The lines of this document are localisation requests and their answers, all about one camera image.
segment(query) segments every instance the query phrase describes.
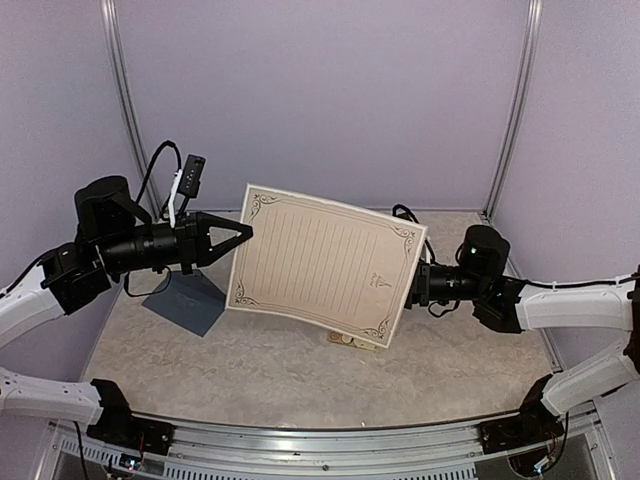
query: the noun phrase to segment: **ruled lines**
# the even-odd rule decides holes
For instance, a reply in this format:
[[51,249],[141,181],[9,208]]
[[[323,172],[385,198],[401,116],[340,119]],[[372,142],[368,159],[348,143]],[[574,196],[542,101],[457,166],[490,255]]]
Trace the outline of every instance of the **ruled lines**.
[[252,265],[245,265],[254,272],[251,294],[268,303],[355,315],[377,235],[359,222],[335,222],[295,210],[269,213]]

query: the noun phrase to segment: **black bracket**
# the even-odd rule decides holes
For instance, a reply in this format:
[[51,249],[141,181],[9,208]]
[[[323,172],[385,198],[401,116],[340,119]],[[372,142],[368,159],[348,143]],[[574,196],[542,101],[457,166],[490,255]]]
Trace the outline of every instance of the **black bracket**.
[[91,381],[100,394],[102,415],[87,435],[96,440],[166,456],[173,441],[175,427],[167,422],[136,417],[122,391],[110,380]]
[[552,375],[534,383],[525,397],[518,415],[482,422],[479,425],[480,442],[485,454],[522,448],[546,442],[553,435],[560,437],[564,428],[542,404],[542,392]]

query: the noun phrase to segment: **speckled surface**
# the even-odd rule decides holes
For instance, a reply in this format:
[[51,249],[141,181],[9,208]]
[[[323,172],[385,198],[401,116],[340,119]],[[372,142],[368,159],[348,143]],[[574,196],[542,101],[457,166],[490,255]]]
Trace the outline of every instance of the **speckled surface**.
[[[474,213],[421,212],[438,260],[453,255]],[[232,255],[204,269],[226,291]],[[132,276],[132,290],[161,277]],[[458,420],[515,409],[550,371],[535,332],[489,331],[463,304],[442,319],[405,311],[388,350],[328,343],[291,319],[228,311],[204,338],[121,295],[85,378],[118,383],[136,411],[266,427],[338,428]]]

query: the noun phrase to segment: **white cable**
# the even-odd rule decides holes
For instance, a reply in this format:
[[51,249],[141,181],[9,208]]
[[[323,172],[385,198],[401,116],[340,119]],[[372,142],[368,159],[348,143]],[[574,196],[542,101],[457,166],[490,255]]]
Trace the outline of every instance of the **white cable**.
[[171,228],[176,226],[176,207],[174,203],[176,201],[176,195],[178,195],[178,186],[180,185],[181,179],[182,169],[179,169],[173,178],[173,185],[171,185],[171,193],[169,194],[169,225],[171,225]]

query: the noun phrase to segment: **metal frame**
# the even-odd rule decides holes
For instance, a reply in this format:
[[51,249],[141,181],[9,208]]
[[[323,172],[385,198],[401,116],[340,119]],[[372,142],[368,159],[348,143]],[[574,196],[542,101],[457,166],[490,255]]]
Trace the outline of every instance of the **metal frame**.
[[[120,99],[120,108],[122,117],[127,128],[131,150],[136,161],[140,178],[144,178],[147,171],[147,156],[142,144],[140,136],[140,128],[138,119],[136,118],[135,109],[133,108],[133,100],[131,99],[131,90],[127,80],[127,70],[124,63],[124,54],[122,52],[122,42],[120,41],[120,31],[118,30],[118,14],[116,11],[115,0],[101,0],[102,20],[104,23],[105,35],[107,37],[107,48],[109,49],[109,57],[111,59],[111,67],[116,81],[116,89],[118,98]],[[160,213],[160,205],[162,200],[158,195],[158,188],[153,180],[150,179],[146,191],[147,200],[149,201],[149,209],[155,218]]]
[[[360,430],[277,430],[169,420],[176,425],[167,457],[145,455],[141,478],[274,480],[286,478],[372,480],[475,478],[475,463],[507,452],[484,455],[475,419],[442,425]],[[51,443],[38,480],[49,480],[61,452],[78,456],[74,427],[51,424]],[[592,403],[571,412],[569,436],[585,435],[598,478],[614,480],[611,452]],[[87,461],[116,464],[134,451],[85,437]],[[508,452],[514,455],[531,447]]]
[[516,139],[518,137],[518,130],[520,129],[520,122],[522,120],[522,114],[524,112],[524,107],[527,100],[529,82],[531,79],[531,74],[533,72],[533,63],[536,55],[536,47],[538,45],[538,34],[540,31],[541,16],[542,0],[529,0],[527,26],[525,30],[524,43],[522,45],[522,54],[520,56],[520,67],[518,69],[516,91],[513,96],[513,102],[511,104],[511,111],[509,113],[509,120],[507,122],[507,131],[500,148],[498,167],[493,178],[493,183],[489,192],[487,204],[484,208],[484,212],[490,220],[495,214],[496,208],[498,206],[498,201],[500,200],[500,195],[502,194],[502,190],[504,188],[504,183],[507,178],[509,165],[511,164]]

